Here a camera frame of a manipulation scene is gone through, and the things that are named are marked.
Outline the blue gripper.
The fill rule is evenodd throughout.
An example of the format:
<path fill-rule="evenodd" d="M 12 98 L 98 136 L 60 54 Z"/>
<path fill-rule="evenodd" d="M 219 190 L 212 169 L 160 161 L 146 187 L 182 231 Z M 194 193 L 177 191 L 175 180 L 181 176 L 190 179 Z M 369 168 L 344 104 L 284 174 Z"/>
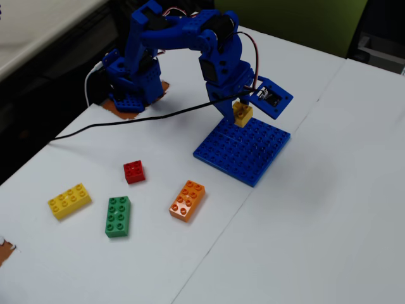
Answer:
<path fill-rule="evenodd" d="M 251 65 L 241 60 L 242 51 L 213 51 L 199 57 L 202 76 L 206 81 L 209 101 L 230 124 L 235 123 L 233 101 L 238 93 L 251 86 L 254 71 Z M 239 101 L 249 106 L 250 96 L 240 96 Z"/>

